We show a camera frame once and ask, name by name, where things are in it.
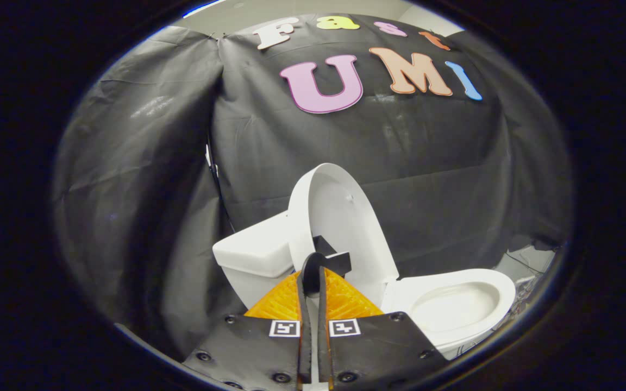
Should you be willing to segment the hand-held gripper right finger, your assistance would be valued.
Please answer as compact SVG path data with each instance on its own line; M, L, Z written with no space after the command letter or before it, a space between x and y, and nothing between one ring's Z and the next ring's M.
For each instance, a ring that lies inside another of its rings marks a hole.
M320 268L318 380L330 390L406 390L448 361L403 312L385 313Z

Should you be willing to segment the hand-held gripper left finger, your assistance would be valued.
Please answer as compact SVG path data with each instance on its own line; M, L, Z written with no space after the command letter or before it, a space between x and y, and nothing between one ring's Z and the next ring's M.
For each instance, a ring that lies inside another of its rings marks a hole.
M243 390L302 390L311 383L313 336L306 295L320 291L320 254L308 255L294 280L295 320L227 314L183 362Z

